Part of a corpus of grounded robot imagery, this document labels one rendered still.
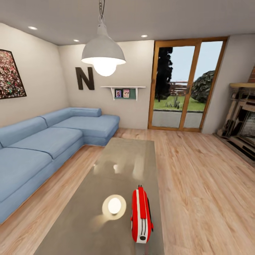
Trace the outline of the radio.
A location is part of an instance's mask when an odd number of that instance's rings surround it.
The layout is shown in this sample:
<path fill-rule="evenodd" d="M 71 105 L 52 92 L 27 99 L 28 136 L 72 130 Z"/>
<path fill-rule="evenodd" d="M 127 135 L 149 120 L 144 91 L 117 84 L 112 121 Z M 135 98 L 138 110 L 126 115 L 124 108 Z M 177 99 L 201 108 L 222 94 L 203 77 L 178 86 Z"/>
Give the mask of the radio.
<path fill-rule="evenodd" d="M 134 190 L 132 196 L 132 237 L 136 243 L 147 243 L 153 231 L 149 199 L 142 185 Z"/>

